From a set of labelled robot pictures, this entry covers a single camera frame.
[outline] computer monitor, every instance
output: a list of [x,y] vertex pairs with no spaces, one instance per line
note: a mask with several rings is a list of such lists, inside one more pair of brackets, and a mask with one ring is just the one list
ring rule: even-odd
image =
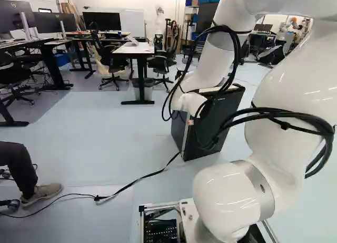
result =
[[75,16],[63,13],[34,12],[36,28],[39,33],[62,32],[60,21],[63,21],[64,30],[73,32],[77,30]]
[[254,31],[270,31],[273,27],[273,24],[256,24]]
[[0,33],[23,29],[20,13],[24,12],[29,27],[35,27],[29,2],[0,0]]
[[195,31],[197,33],[203,32],[205,29],[212,26],[213,17],[218,6],[218,2],[201,3],[199,5],[198,20]]
[[100,31],[120,31],[121,18],[119,13],[100,13],[100,12],[83,12],[85,27],[87,30],[97,29]]
[[65,32],[77,31],[77,25],[74,14],[60,14],[60,20],[63,21]]

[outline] sneaker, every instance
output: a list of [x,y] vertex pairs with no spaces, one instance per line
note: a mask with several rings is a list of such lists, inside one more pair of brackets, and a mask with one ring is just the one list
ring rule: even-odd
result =
[[46,185],[35,186],[35,193],[31,198],[25,199],[24,197],[21,197],[22,206],[27,207],[41,199],[52,198],[56,196],[58,193],[60,193],[62,189],[63,187],[60,183],[51,183]]

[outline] person's leg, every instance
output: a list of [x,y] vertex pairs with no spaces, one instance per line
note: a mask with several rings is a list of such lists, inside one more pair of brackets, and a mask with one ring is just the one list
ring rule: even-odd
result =
[[37,175],[31,156],[23,144],[0,141],[0,166],[7,165],[13,179],[22,192],[23,206],[29,206],[40,199],[54,197],[62,190],[60,183],[37,186]]
[[23,197],[34,194],[37,175],[31,156],[23,144],[0,141],[0,166],[7,165]]

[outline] power cord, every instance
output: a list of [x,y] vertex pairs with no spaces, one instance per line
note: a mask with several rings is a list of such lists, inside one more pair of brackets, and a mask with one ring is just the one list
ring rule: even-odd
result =
[[[258,114],[249,115],[249,116],[233,121],[233,119],[237,116],[240,116],[242,114],[251,114],[251,113],[258,113]],[[296,119],[299,119],[301,121],[304,121],[312,125],[313,127],[317,129],[317,131],[309,130],[309,129],[302,128],[302,127],[297,127],[288,122],[281,121],[277,118],[296,118]],[[318,155],[307,166],[306,168],[307,174],[305,175],[305,178],[309,178],[322,170],[322,168],[327,163],[331,155],[331,152],[332,152],[332,144],[333,144],[335,129],[324,119],[318,116],[315,116],[315,115],[310,115],[310,114],[301,113],[301,112],[292,112],[292,111],[282,110],[282,109],[277,109],[277,108],[254,107],[254,108],[249,108],[249,109],[243,109],[243,110],[239,110],[229,115],[221,123],[219,130],[217,131],[217,133],[215,133],[211,141],[209,141],[206,145],[201,144],[198,138],[196,140],[197,142],[199,142],[201,149],[212,150],[218,143],[219,136],[225,130],[235,125],[241,124],[241,123],[259,120],[259,119],[269,119],[270,121],[276,124],[279,124],[280,128],[284,131],[288,129],[293,129],[296,131],[301,131],[301,132],[305,132],[305,133],[309,133],[313,135],[319,135],[323,137],[325,140],[325,145],[322,148],[322,150],[318,153]]]
[[124,190],[128,189],[129,187],[131,187],[132,185],[136,184],[137,182],[141,181],[142,179],[145,179],[145,178],[148,178],[148,177],[151,177],[151,176],[155,176],[157,174],[160,174],[161,172],[164,172],[165,170],[167,170],[167,167],[172,163],[172,161],[180,154],[180,152],[176,153],[170,160],[169,162],[166,164],[165,167],[163,167],[161,170],[158,170],[158,171],[155,171],[153,173],[149,173],[143,177],[140,177],[136,180],[134,180],[133,182],[129,183],[128,185],[122,187],[121,189],[119,189],[118,191],[116,191],[115,193],[111,194],[110,196],[94,196],[94,195],[91,195],[91,194],[79,194],[79,193],[70,193],[70,194],[66,194],[66,195],[63,195],[63,196],[60,196],[58,198],[56,198],[54,201],[52,201],[51,203],[49,203],[48,205],[46,205],[45,207],[43,207],[42,209],[32,213],[32,214],[29,214],[29,215],[25,215],[25,216],[12,216],[12,215],[8,215],[8,214],[5,214],[3,212],[0,212],[0,215],[3,215],[3,216],[6,216],[6,217],[10,217],[10,218],[27,218],[27,217],[31,217],[35,214],[38,214],[39,212],[43,211],[44,209],[48,208],[49,206],[51,206],[54,202],[56,202],[57,200],[59,200],[60,198],[64,198],[64,197],[67,197],[67,196],[83,196],[84,198],[93,198],[94,201],[98,202],[100,200],[104,200],[104,199],[110,199],[110,198],[113,198],[113,197],[116,197],[119,193],[123,192]]
[[[239,40],[239,37],[238,37],[238,34],[247,34],[249,33],[250,31],[244,31],[244,32],[236,32],[236,31],[233,31],[232,29],[230,29],[228,26],[226,25],[217,25],[214,21],[213,23],[215,24],[215,26],[211,27],[211,28],[208,28],[206,29],[205,31],[203,31],[195,40],[194,40],[194,44],[193,46],[190,48],[190,53],[189,53],[189,57],[187,59],[187,63],[186,63],[186,66],[185,66],[185,69],[182,73],[182,75],[180,76],[180,78],[178,79],[177,83],[173,86],[173,88],[170,90],[170,92],[168,93],[165,101],[164,101],[164,104],[163,104],[163,107],[162,107],[162,119],[164,121],[169,121],[171,118],[172,118],[172,110],[171,110],[171,105],[172,105],[172,100],[173,100],[173,95],[174,93],[176,92],[176,90],[178,88],[180,88],[180,90],[183,92],[183,93],[189,93],[189,92],[196,92],[198,93],[197,91],[188,91],[188,92],[184,92],[183,89],[181,88],[181,82],[184,80],[188,70],[189,70],[189,67],[192,63],[192,59],[193,59],[193,52],[196,48],[196,45],[197,45],[197,42],[199,41],[199,39],[204,36],[204,35],[208,35],[208,34],[211,34],[211,33],[216,33],[216,32],[224,32],[224,33],[228,33],[233,41],[233,47],[234,47],[234,61],[233,61],[233,71],[231,72],[231,74],[229,75],[229,78],[225,81],[225,83],[223,84],[223,86],[216,92],[216,94],[211,98],[211,99],[208,99],[208,101],[214,101],[216,100],[216,98],[221,94],[223,93],[224,91],[226,91],[233,83],[234,81],[234,78],[235,78],[235,74],[236,74],[236,69],[239,65],[239,60],[240,60],[240,51],[241,51],[241,47],[240,47],[240,40]],[[170,117],[169,118],[165,118],[164,116],[164,110],[165,110],[165,107],[166,107],[166,104],[167,104],[167,101],[169,100],[168,102],[168,112],[170,114]],[[200,106],[200,108],[198,109],[198,113],[203,109],[203,107],[205,106],[205,104],[202,104]]]

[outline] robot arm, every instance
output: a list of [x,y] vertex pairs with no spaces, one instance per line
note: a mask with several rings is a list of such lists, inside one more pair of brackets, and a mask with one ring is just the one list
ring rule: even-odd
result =
[[[256,15],[289,14],[315,19],[312,32],[259,85],[253,99],[257,107],[317,115],[334,124],[337,118],[337,63],[333,59],[337,46],[331,44],[337,40],[334,6],[334,0],[302,0],[301,4],[292,0],[220,1],[214,21],[234,31],[250,31]],[[240,41],[246,36],[240,34]],[[184,91],[217,86],[227,76],[233,59],[229,35],[210,34],[197,69],[185,76],[172,95],[172,108],[195,116],[206,98]],[[298,119],[287,122],[315,130]],[[248,122],[245,137],[253,151],[248,158],[206,168],[193,183],[193,199],[200,220],[222,242],[236,242],[249,225],[287,209],[299,199],[305,167],[322,141],[317,135],[284,131],[267,119]]]

